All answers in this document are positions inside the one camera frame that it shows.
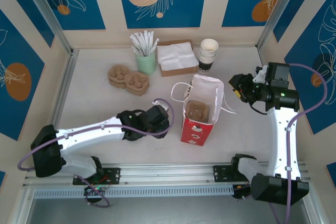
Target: wall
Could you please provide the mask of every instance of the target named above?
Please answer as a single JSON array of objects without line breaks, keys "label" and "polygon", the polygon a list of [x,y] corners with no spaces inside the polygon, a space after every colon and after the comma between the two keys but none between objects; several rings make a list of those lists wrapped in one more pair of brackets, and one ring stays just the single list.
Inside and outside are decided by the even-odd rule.
[{"label": "wall", "polygon": [[[270,61],[284,62],[285,59],[286,62],[304,62],[306,64],[311,62],[310,66],[315,67],[314,59],[317,53],[312,50],[311,46],[315,45],[317,40],[320,40],[317,36],[321,24],[323,23],[323,17],[321,18],[317,13],[325,1],[326,0],[305,0],[302,3],[279,42],[277,42],[274,35],[271,35],[266,45],[261,49],[261,57],[264,63]],[[315,16],[320,19],[320,24],[309,25],[311,22],[312,24],[316,24]],[[311,31],[316,31],[316,33],[308,36]],[[307,106],[309,102],[315,103],[321,99],[323,92],[322,86],[318,86],[318,83],[315,85],[316,87],[312,85],[313,79],[310,78],[311,74],[309,74],[306,82],[301,82],[299,76],[305,76],[306,74],[306,72],[301,72],[299,69],[293,69],[291,71],[294,84],[301,93],[301,108],[303,106],[305,109],[309,107]],[[290,80],[290,87],[292,88],[294,88],[293,80]],[[313,87],[315,87],[315,92],[307,94],[306,90],[310,91]],[[330,119],[334,119],[334,105],[324,104],[321,109],[322,111],[324,109],[324,113],[321,113],[320,116],[315,114],[314,117],[324,123],[324,127],[326,128],[316,127],[316,122],[314,122],[312,118],[308,121],[307,117],[302,117],[298,122],[297,151],[299,159],[306,162],[311,179],[322,205],[325,208],[326,216],[328,216],[330,223],[336,223],[336,213],[334,211],[334,206],[336,205],[336,189],[326,168],[327,164],[336,161],[336,142],[334,137],[336,135],[336,124],[333,123],[328,126],[329,124],[326,123]]]},{"label": "wall", "polygon": [[[31,0],[18,1],[24,7]],[[144,29],[162,41],[199,44],[211,37],[220,44],[254,45],[276,1],[47,0],[75,48],[130,45],[130,34]]]},{"label": "wall", "polygon": [[[17,193],[22,186],[26,174],[26,172],[21,172],[17,169],[17,163],[30,150],[30,144],[41,127],[50,122],[55,98],[68,56],[63,52],[57,40],[54,40],[51,47],[49,46],[16,0],[0,0],[0,10],[20,33],[20,35],[19,33],[17,34],[17,43],[15,41],[11,42],[13,45],[12,48],[4,50],[4,43],[0,46],[0,59],[3,59],[5,62],[5,58],[6,60],[10,60],[14,57],[13,51],[19,50],[23,46],[23,44],[19,43],[21,41],[19,37],[22,36],[27,41],[29,49],[39,57],[40,62],[43,62],[42,65],[39,64],[39,66],[43,66],[43,71],[39,80],[37,79],[38,84],[35,94],[30,94],[33,98],[30,105],[28,105],[29,110],[18,138],[13,139],[12,137],[8,137],[9,134],[7,133],[0,133],[0,170],[6,173],[0,191],[0,222],[6,223],[10,219]],[[10,42],[9,38],[10,36],[7,37],[6,43]],[[31,67],[29,70],[32,75],[33,86],[34,67]],[[2,102],[0,111],[8,109],[10,98],[8,97],[9,93],[6,93],[6,88],[8,91],[6,85],[0,87],[0,91],[2,92],[0,93],[0,100]],[[11,108],[12,114],[1,115],[1,125],[4,123],[15,125],[15,116],[20,114],[21,106],[20,101],[16,102],[16,106]],[[25,166],[28,165],[32,166],[32,160],[29,160],[25,164]]]}]

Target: stack of paper cups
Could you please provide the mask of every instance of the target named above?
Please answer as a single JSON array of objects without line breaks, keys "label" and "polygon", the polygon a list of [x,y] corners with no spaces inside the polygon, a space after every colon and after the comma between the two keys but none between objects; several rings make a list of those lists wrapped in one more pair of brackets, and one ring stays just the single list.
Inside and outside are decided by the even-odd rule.
[{"label": "stack of paper cups", "polygon": [[199,69],[208,72],[216,59],[218,42],[214,39],[204,39],[199,53]]}]

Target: green cup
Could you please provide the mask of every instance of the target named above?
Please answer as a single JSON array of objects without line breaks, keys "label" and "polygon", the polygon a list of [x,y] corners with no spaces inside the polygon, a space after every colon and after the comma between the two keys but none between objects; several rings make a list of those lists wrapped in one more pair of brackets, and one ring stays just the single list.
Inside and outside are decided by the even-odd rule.
[{"label": "green cup", "polygon": [[136,64],[138,65],[138,71],[150,76],[154,74],[156,70],[155,52],[152,52],[146,57],[135,54]]}]

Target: black bracket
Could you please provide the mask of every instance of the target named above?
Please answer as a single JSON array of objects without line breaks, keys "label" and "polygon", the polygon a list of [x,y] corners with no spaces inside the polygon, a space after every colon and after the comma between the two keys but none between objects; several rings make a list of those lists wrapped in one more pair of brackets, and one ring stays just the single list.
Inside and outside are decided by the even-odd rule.
[{"label": "black bracket", "polygon": [[[97,183],[97,185],[118,185],[120,180],[120,168],[103,168],[103,181]],[[74,186],[86,185],[79,178],[75,178],[72,181]]]},{"label": "black bracket", "polygon": [[215,165],[213,170],[215,182],[248,183],[248,179],[243,174],[235,172],[230,165]]}]

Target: purple cable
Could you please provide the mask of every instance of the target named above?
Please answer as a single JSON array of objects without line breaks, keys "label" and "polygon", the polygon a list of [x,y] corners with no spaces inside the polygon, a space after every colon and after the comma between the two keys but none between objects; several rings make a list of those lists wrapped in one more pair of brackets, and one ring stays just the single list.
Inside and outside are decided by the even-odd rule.
[{"label": "purple cable", "polygon": [[[302,68],[306,68],[308,70],[310,70],[311,72],[315,73],[319,78],[320,80],[322,81],[322,84],[323,84],[323,89],[324,89],[324,93],[323,93],[323,98],[316,104],[314,105],[313,107],[307,109],[307,110],[304,110],[302,111],[301,113],[297,114],[296,116],[294,116],[290,122],[288,123],[287,125],[287,128],[290,128],[293,123],[299,119],[301,116],[309,113],[310,111],[316,109],[318,106],[320,106],[324,101],[325,99],[327,98],[327,92],[328,92],[328,88],[327,88],[327,83],[325,82],[324,78],[322,77],[322,75],[320,73],[318,73],[316,70],[306,66],[306,65],[303,65],[303,64],[299,64],[299,63],[290,63],[289,64],[291,67],[302,67]],[[290,131],[287,131],[286,132],[286,145],[287,145],[287,166],[290,167],[290,164],[291,164],[291,159],[290,159]],[[286,218],[285,218],[285,224],[288,223],[289,221],[289,215],[290,215],[290,203],[291,203],[291,195],[292,195],[292,183],[291,183],[291,172],[290,170],[287,171],[287,180],[288,180],[288,190],[287,190],[287,208],[286,208]],[[273,207],[273,205],[270,203],[270,207],[271,207],[271,210],[274,214],[274,217],[276,219],[276,222],[277,223],[280,223],[279,221],[279,218],[275,212],[275,209]]]},{"label": "purple cable", "polygon": [[[128,130],[132,130],[132,131],[135,131],[135,132],[138,132],[140,134],[143,134],[143,135],[149,135],[149,136],[159,136],[161,134],[164,134],[166,132],[168,132],[172,126],[174,125],[174,122],[175,122],[175,112],[174,112],[174,109],[173,107],[171,106],[171,104],[169,102],[167,102],[166,100],[162,99],[162,98],[156,98],[154,100],[154,102],[156,101],[162,101],[164,103],[166,103],[169,108],[171,109],[172,111],[172,122],[170,123],[169,127],[166,128],[164,131],[162,132],[158,132],[158,133],[149,133],[149,132],[144,132],[144,131],[140,131],[140,130],[137,130],[133,127],[129,127],[129,126],[126,126],[126,125],[120,125],[120,124],[108,124],[108,125],[105,125],[104,128],[114,128],[114,127],[117,127],[117,128],[123,128],[123,129],[128,129]],[[76,131],[76,132],[72,132],[72,133],[69,133],[68,136],[75,136],[77,134],[81,134],[81,133],[84,133],[84,132],[88,132],[88,131],[93,131],[93,130],[98,130],[98,129],[101,129],[100,126],[96,126],[96,127],[91,127],[91,128],[87,128],[87,129],[84,129],[84,130],[81,130],[81,131]],[[25,155],[20,161],[19,163],[17,164],[17,168],[19,170],[26,170],[26,171],[31,171],[31,170],[34,170],[34,167],[30,167],[30,168],[23,168],[22,167],[22,163],[28,159],[31,155],[33,155],[35,152],[37,152],[38,150],[46,147],[47,145],[49,144],[52,144],[54,142],[57,142],[61,139],[65,138],[65,136],[60,136],[60,137],[57,137],[57,138],[54,138],[52,140],[49,140],[48,142],[36,147],[35,149],[33,149],[32,151],[30,151],[27,155]],[[83,181],[85,184],[87,184],[94,192],[96,192],[99,196],[101,196],[106,202],[107,202],[107,205],[106,206],[102,206],[102,205],[97,205],[97,204],[90,204],[91,206],[94,206],[94,207],[100,207],[100,208],[107,208],[110,206],[110,203],[109,201],[106,199],[106,197],[98,190],[96,190],[89,182],[87,182],[84,178],[82,178],[81,176],[79,175],[76,175],[81,181]],[[85,197],[85,201],[87,203],[89,203],[88,201],[88,195]]]}]

